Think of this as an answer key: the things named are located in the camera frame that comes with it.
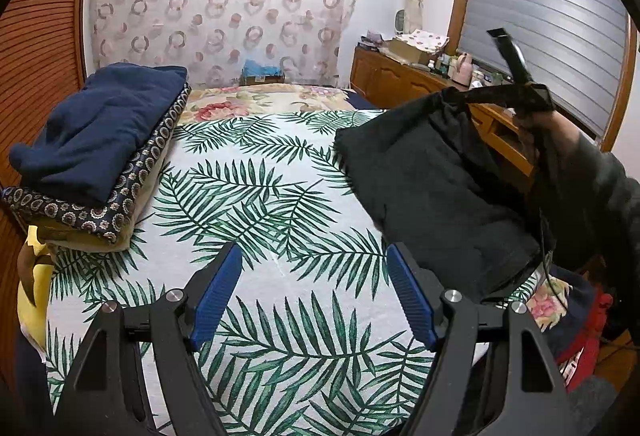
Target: red fabric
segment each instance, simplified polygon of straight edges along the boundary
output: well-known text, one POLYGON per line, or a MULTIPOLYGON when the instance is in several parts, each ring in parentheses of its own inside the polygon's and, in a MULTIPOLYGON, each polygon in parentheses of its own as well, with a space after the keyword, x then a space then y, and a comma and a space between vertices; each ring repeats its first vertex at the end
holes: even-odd
POLYGON ((598 353, 600 352, 600 336, 602 335, 604 325, 607 323, 607 310, 612 304, 613 297, 608 293, 602 293, 602 289, 598 286, 598 296, 593 303, 593 308, 589 313, 584 328, 580 331, 580 334, 575 338, 569 349, 558 358, 557 362, 560 364, 584 348, 578 360, 578 366, 575 369, 574 376, 571 377, 566 387, 568 392, 576 389, 585 378, 593 374, 598 353))

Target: wooden louvered door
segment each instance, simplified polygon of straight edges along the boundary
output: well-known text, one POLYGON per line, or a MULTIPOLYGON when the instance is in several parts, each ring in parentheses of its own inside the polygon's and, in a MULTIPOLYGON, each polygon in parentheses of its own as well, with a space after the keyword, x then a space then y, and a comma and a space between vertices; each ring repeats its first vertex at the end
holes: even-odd
MULTIPOLYGON (((11 0, 0 15, 0 184, 19 175, 8 161, 31 143, 51 109, 84 84, 82 0, 11 0)), ((17 327, 15 261, 24 233, 0 209, 0 371, 12 382, 17 327)))

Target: blue gripper pad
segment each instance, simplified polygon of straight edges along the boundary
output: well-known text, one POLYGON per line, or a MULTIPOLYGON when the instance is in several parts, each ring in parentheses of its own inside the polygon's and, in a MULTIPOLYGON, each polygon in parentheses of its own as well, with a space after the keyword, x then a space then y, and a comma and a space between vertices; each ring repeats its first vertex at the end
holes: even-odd
POLYGON ((193 351, 199 351, 207 340, 213 338, 241 272, 242 250, 235 245, 226 254, 225 260, 196 308, 195 322, 190 337, 193 351))
POLYGON ((433 330, 433 309, 394 244, 386 250, 386 268, 415 339, 427 349, 432 348, 437 341, 433 330))

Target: floral bedding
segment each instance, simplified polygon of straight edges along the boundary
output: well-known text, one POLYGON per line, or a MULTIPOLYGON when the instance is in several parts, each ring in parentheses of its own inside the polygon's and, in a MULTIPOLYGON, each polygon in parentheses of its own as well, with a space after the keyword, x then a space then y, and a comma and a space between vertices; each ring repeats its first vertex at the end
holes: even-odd
MULTIPOLYGON (((55 256, 46 343, 53 405, 103 302, 153 302, 233 240, 243 271, 214 339, 195 355, 227 431, 377 435, 407 418, 433 354, 412 336, 382 235, 332 149, 336 129, 379 112, 178 126, 130 249, 55 256)), ((538 280, 514 297, 526 302, 538 280)), ((153 347, 142 344, 142 353, 156 426, 173 434, 153 347)))
POLYGON ((198 88, 180 118, 181 124, 250 114, 305 111, 353 111, 338 88, 296 84, 258 84, 232 88, 198 88))

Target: person's arm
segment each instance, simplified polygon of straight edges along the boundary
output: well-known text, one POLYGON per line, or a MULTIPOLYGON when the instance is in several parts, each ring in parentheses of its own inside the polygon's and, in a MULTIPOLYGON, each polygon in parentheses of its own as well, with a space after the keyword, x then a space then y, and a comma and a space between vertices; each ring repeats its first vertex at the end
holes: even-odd
POLYGON ((640 345, 640 184, 626 177, 615 156, 601 153, 559 113, 534 113, 516 122, 523 127, 520 138, 530 159, 537 152, 526 129, 535 126, 551 133, 560 162, 557 190, 562 206, 575 207, 590 228, 631 336, 640 345))

